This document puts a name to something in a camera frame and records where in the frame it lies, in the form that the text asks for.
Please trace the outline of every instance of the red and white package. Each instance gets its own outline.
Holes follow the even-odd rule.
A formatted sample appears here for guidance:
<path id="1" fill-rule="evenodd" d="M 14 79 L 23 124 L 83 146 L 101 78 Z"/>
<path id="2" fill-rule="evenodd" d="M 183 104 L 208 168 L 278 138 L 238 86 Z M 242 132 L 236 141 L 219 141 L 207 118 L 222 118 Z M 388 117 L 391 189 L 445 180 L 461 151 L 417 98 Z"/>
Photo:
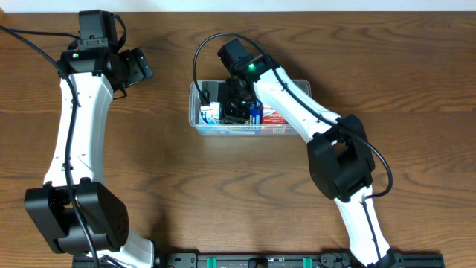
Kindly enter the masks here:
<path id="1" fill-rule="evenodd" d="M 286 120 L 271 106 L 263 103 L 263 119 L 261 124 L 286 124 Z"/>

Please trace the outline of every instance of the wire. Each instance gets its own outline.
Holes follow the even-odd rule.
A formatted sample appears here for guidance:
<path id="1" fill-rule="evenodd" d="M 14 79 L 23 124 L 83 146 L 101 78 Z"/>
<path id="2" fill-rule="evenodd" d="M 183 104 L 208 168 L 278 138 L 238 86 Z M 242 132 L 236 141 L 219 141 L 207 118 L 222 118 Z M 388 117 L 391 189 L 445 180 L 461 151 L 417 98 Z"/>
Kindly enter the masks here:
<path id="1" fill-rule="evenodd" d="M 76 36 L 74 34 L 69 34 L 69 33 L 55 33 L 55 32 L 43 32 L 43 31 L 27 31 L 27 30 L 19 30 L 19 29 L 13 29 L 13 28 L 8 28 L 10 31 L 18 33 L 18 34 L 34 34 L 34 35 L 46 35 L 46 36 L 66 36 L 66 37 L 71 37 L 75 39 L 81 39 L 81 37 Z"/>
<path id="2" fill-rule="evenodd" d="M 73 192 L 73 186 L 72 186 L 72 178 L 71 178 L 71 165 L 70 165 L 70 155 L 71 155 L 71 143 L 73 139 L 73 132 L 74 132 L 74 123 L 76 121 L 76 114 L 77 114 L 77 107 L 78 107 L 78 101 L 77 101 L 77 94 L 76 91 L 74 90 L 73 83 L 70 81 L 68 75 L 57 65 L 57 63 L 48 55 L 46 54 L 41 48 L 37 47 L 34 45 L 32 42 L 26 40 L 22 36 L 16 34 L 14 31 L 12 31 L 9 28 L 6 28 L 3 25 L 0 25 L 0 29 L 5 31 L 7 34 L 10 34 L 11 36 L 17 38 L 18 40 L 22 41 L 24 44 L 28 45 L 31 47 L 34 51 L 38 52 L 40 55 L 42 55 L 48 62 L 53 65 L 54 68 L 61 74 L 62 78 L 66 81 L 66 83 L 69 86 L 69 89 L 71 90 L 71 96 L 72 96 L 72 109 L 71 109 L 71 120 L 69 121 L 69 129 L 68 129 L 68 136 L 66 138 L 66 146 L 65 146 L 65 161 L 63 163 L 63 167 L 65 169 L 65 177 L 66 177 L 66 185 L 68 189 L 68 195 L 69 199 L 71 201 L 71 204 L 73 206 L 73 211 L 74 214 L 76 215 L 76 218 L 81 226 L 81 229 L 84 232 L 84 235 L 86 236 L 86 240 L 88 241 L 89 249 L 91 250 L 91 254 L 94 259 L 94 265 L 96 267 L 100 267 L 99 265 L 99 258 L 97 257 L 97 252 L 96 248 L 94 246 L 91 234 L 89 233 L 88 227 L 86 225 L 86 219 L 84 218 L 83 213 L 81 212 L 76 198 L 74 196 Z"/>
<path id="3" fill-rule="evenodd" d="M 381 256 L 380 256 L 380 251 L 379 251 L 379 246 L 377 244 L 377 239 L 376 239 L 376 236 L 375 236 L 375 232 L 373 230 L 373 225 L 372 225 L 372 222 L 370 221 L 370 216 L 368 214 L 368 210 L 367 210 L 367 204 L 365 203 L 365 200 L 368 200 L 370 198 L 376 198 L 376 197 L 383 197 L 384 195 L 388 194 L 390 192 L 390 190 L 392 189 L 393 187 L 393 174 L 392 174 L 392 170 L 390 169 L 390 165 L 388 164 L 388 162 L 385 160 L 384 156 L 372 145 L 370 144 L 368 141 L 366 141 L 365 138 L 363 138 L 359 133 L 353 131 L 353 130 L 350 130 L 350 129 L 347 129 L 346 127 L 343 127 L 341 125 L 338 125 L 328 119 L 326 119 L 324 116 L 322 116 L 322 114 L 316 112 L 313 108 L 311 108 L 310 106 L 307 105 L 307 103 L 304 103 L 300 98 L 298 98 L 293 91 L 291 91 L 288 87 L 288 85 L 286 83 L 284 83 L 283 79 L 281 79 L 280 75 L 277 73 L 277 69 L 276 67 L 273 65 L 273 62 L 271 61 L 271 58 L 269 57 L 269 55 L 267 55 L 267 53 L 257 44 L 255 43 L 253 40 L 249 39 L 248 37 L 246 36 L 243 36 L 241 34 L 238 34 L 238 33 L 218 33 L 218 34 L 214 34 L 213 36 L 210 36 L 208 37 L 205 41 L 202 42 L 202 44 L 200 44 L 199 48 L 196 50 L 196 53 L 195 53 L 195 57 L 193 58 L 193 68 L 192 68 L 192 72 L 193 72 L 193 82 L 195 83 L 195 87 L 197 89 L 197 91 L 199 92 L 200 94 L 200 98 L 202 100 L 202 102 L 205 102 L 206 104 L 209 104 L 209 100 L 205 97 L 205 95 L 203 94 L 202 90 L 200 90 L 199 88 L 199 84 L 197 82 L 197 79 L 196 79 L 196 60 L 199 56 L 199 52 L 201 51 L 201 49 L 203 48 L 203 46 L 210 40 L 212 39 L 215 39 L 217 37 L 220 37 L 220 36 L 234 36 L 234 37 L 238 37 L 240 39 L 243 39 L 247 42 L 249 42 L 251 45 L 253 45 L 263 56 L 263 58 L 265 59 L 265 61 L 271 66 L 271 70 L 273 71 L 274 73 L 274 76 L 277 78 L 278 82 L 281 84 L 281 86 L 283 87 L 284 90 L 286 90 L 286 92 L 291 95 L 292 98 L 295 99 L 295 101 L 297 101 L 302 107 L 304 107 L 304 109 L 306 109 L 308 112 L 310 112 L 312 115 L 314 115 L 319 121 L 323 121 L 325 124 L 328 124 L 332 127 L 337 127 L 341 132 L 343 133 L 346 133 L 348 135 L 351 135 L 352 137 L 354 137 L 357 141 L 360 141 L 361 143 L 363 143 L 365 146 L 367 146 L 373 154 L 375 154 L 377 156 L 377 158 L 379 159 L 379 161 L 382 163 L 382 165 L 384 166 L 385 168 L 385 171 L 387 172 L 387 176 L 388 176 L 388 185 L 386 187 L 385 190 L 383 190 L 382 192 L 380 193 L 377 193 L 377 194 L 371 194 L 371 195 L 368 195 L 368 196 L 365 196 L 365 197 L 362 197 L 362 201 L 361 201 L 361 204 L 363 205 L 364 207 L 364 210 L 365 210 L 365 214 L 367 216 L 367 221 L 368 221 L 368 224 L 369 224 L 369 227 L 370 227 L 370 231 L 372 233 L 372 236 L 373 236 L 373 241 L 375 243 L 375 246 L 376 246 L 376 251 L 377 251 L 377 256 L 379 257 L 379 266 L 381 264 Z"/>
<path id="4" fill-rule="evenodd" d="M 116 261 L 116 259 L 111 258 L 109 255 L 105 255 L 103 258 L 104 258 L 106 261 L 109 261 L 109 262 L 111 262 L 112 264 L 114 264 L 117 268 L 126 268 L 124 265 L 119 264 L 119 262 Z"/>
<path id="5" fill-rule="evenodd" d="M 124 24 L 124 22 L 122 21 L 122 19 L 119 17 L 119 15 L 114 15 L 114 18 L 119 22 L 120 26 L 122 27 L 123 29 L 123 33 L 122 33 L 122 36 L 120 37 L 119 41 L 118 41 L 118 49 L 116 50 L 116 52 L 119 52 L 119 50 L 123 47 L 123 45 L 126 43 L 126 39 L 127 39 L 127 29 L 126 29 L 126 25 Z"/>

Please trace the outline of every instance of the box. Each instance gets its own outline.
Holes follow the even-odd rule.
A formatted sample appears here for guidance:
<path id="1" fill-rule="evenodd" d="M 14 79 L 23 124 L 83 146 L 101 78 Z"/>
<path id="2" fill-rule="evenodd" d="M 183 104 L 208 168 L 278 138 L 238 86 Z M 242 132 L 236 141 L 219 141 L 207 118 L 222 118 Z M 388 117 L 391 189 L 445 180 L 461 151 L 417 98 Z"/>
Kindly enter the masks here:
<path id="1" fill-rule="evenodd" d="M 224 82 L 224 80 L 214 80 L 216 82 Z M 293 80 L 306 94 L 311 95 L 311 86 L 306 80 Z M 200 124 L 200 98 L 199 92 L 195 88 L 195 84 L 190 85 L 189 113 L 188 121 L 192 127 L 195 127 L 200 134 L 210 136 L 258 136 L 258 135 L 298 135 L 298 132 L 291 127 L 290 124 Z"/>
<path id="2" fill-rule="evenodd" d="M 202 106 L 202 110 L 200 111 L 200 119 L 199 124 L 219 124 L 218 120 L 220 118 L 221 111 L 220 103 L 211 102 L 210 106 Z"/>
<path id="3" fill-rule="evenodd" d="M 262 124 L 287 124 L 286 119 L 283 118 L 273 107 L 268 104 L 263 104 L 263 119 Z"/>

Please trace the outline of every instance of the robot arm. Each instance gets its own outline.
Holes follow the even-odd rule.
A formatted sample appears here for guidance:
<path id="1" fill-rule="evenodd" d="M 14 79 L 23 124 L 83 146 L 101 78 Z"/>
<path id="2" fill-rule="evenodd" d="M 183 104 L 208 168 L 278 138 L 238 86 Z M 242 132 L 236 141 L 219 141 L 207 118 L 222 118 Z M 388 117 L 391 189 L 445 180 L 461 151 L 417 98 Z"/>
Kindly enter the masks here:
<path id="1" fill-rule="evenodd" d="M 322 114 L 325 119 L 337 124 L 336 120 L 340 118 L 338 114 L 322 107 L 300 90 L 288 77 L 282 67 L 277 69 L 277 73 L 298 98 L 312 107 L 316 112 Z M 254 83 L 254 91 L 257 98 L 276 109 L 280 115 L 297 130 L 306 143 L 312 141 L 316 133 L 324 134 L 332 128 L 330 125 L 319 121 L 314 115 L 304 109 L 287 91 L 284 91 L 272 70 L 268 70 L 260 76 L 260 79 Z M 374 264 L 379 260 L 370 226 L 361 204 L 362 198 L 371 194 L 372 186 L 370 185 L 368 188 L 361 187 L 352 194 L 350 201 L 346 200 L 347 202 L 343 202 L 337 197 L 333 198 L 341 212 L 342 219 L 349 233 L 350 251 L 365 265 Z M 367 203 L 367 210 L 379 245 L 380 255 L 383 257 L 387 254 L 390 246 L 387 241 L 385 241 L 382 231 L 380 230 L 372 200 L 366 200 L 365 202 Z"/>
<path id="2" fill-rule="evenodd" d="M 335 126 L 353 130 L 367 139 L 360 120 L 354 115 L 341 118 L 324 108 L 300 90 L 284 69 L 279 67 L 279 63 L 270 57 L 266 59 L 263 55 L 253 57 L 238 39 L 224 45 L 218 56 L 232 76 L 226 82 L 230 97 L 223 104 L 223 117 L 237 118 L 239 113 L 233 108 L 254 99 L 260 99 L 278 111 L 307 143 L 312 180 L 326 197 L 338 205 L 349 233 L 351 252 L 362 264 L 377 263 L 390 247 L 383 238 L 372 200 L 367 199 L 362 204 L 363 197 L 372 194 L 373 180 L 370 173 L 375 168 L 375 163 L 369 148 Z M 277 75 L 287 85 L 287 89 L 277 79 L 269 60 L 274 67 L 277 66 Z M 206 93 L 211 101 L 223 102 L 222 96 L 213 92 Z M 320 121 L 301 103 L 334 125 Z M 237 122 L 243 118 L 247 118 L 247 115 L 241 115 Z M 335 152 L 333 145 L 337 143 L 343 144 L 343 149 Z M 367 206 L 368 220 L 363 205 Z"/>
<path id="3" fill-rule="evenodd" d="M 73 95 L 62 79 L 62 112 L 53 161 L 43 187 L 27 190 L 25 208 L 55 253 L 91 256 L 86 254 L 89 244 L 73 208 L 66 207 L 77 202 L 99 258 L 107 256 L 122 266 L 150 268 L 154 266 L 152 242 L 129 230 L 126 206 L 107 190 L 103 175 L 104 129 L 114 91 L 125 94 L 125 88 L 153 76 L 140 48 L 118 53 L 125 35 L 117 41 L 115 18 L 123 26 L 112 13 L 81 12 L 79 49 L 64 51 L 58 61 L 78 99 L 69 161 L 76 200 L 69 199 L 63 168 Z M 84 267 L 77 259 L 73 267 Z"/>

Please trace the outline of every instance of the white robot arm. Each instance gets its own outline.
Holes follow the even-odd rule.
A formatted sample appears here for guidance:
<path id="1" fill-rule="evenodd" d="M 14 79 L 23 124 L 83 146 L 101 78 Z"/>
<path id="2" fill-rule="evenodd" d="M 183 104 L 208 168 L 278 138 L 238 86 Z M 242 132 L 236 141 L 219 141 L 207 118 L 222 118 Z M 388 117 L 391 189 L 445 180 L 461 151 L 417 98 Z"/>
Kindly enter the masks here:
<path id="1" fill-rule="evenodd" d="M 304 93 L 297 87 L 288 77 L 282 67 L 277 69 L 277 73 L 281 79 L 288 85 L 288 89 L 292 90 L 294 95 L 304 101 L 307 106 L 312 107 L 317 113 L 321 114 L 325 119 L 337 124 L 336 119 L 340 116 L 328 109 L 322 107 L 319 103 L 314 101 L 310 96 Z M 290 123 L 304 139 L 306 143 L 313 139 L 316 133 L 325 133 L 331 128 L 330 125 L 319 121 L 309 111 L 304 109 L 283 87 L 277 80 L 272 70 L 269 70 L 260 76 L 260 79 L 254 83 L 254 91 L 257 98 L 263 103 L 272 106 L 276 111 L 282 115 L 288 123 Z M 342 202 L 338 198 L 334 201 L 341 212 L 342 219 L 349 233 L 350 251 L 363 264 L 374 264 L 379 258 L 375 250 L 373 236 L 370 231 L 370 226 L 367 222 L 365 211 L 362 208 L 362 198 L 372 194 L 372 186 L 369 188 L 361 188 L 350 197 L 349 202 Z M 373 208 L 371 199 L 365 201 L 369 211 L 370 220 L 373 228 L 381 257 L 386 255 L 390 246 L 385 241 L 382 231 L 379 227 L 379 221 Z"/>
<path id="2" fill-rule="evenodd" d="M 100 182 L 106 186 L 103 175 L 104 129 L 109 104 L 114 93 L 111 83 L 103 74 L 91 72 L 70 74 L 70 81 L 76 89 L 78 107 L 71 143 L 71 171 L 73 184 L 79 185 L 82 178 Z M 55 188 L 66 186 L 65 171 L 62 168 L 65 155 L 66 136 L 71 120 L 71 90 L 65 80 L 61 80 L 62 111 L 56 150 L 44 184 Z M 128 232 L 126 243 L 119 251 L 99 250 L 98 257 L 109 256 L 126 267 L 150 268 L 154 266 L 154 245 L 133 230 Z"/>
<path id="3" fill-rule="evenodd" d="M 119 40 L 115 19 L 124 28 Z M 126 206 L 107 190 L 103 175 L 104 129 L 114 91 L 121 90 L 126 96 L 125 88 L 153 73 L 140 48 L 119 53 L 126 41 L 119 16 L 101 10 L 80 12 L 80 30 L 81 39 L 62 53 L 56 65 L 63 79 L 53 161 L 43 187 L 26 191 L 25 208 L 55 253 L 75 256 L 73 267 L 89 267 L 77 258 L 91 257 L 92 245 L 95 261 L 118 267 L 154 267 L 154 245 L 129 230 Z M 65 163 L 67 147 L 71 149 Z M 71 183 L 67 183 L 65 165 L 69 165 Z M 73 208 L 67 208 L 72 202 Z"/>

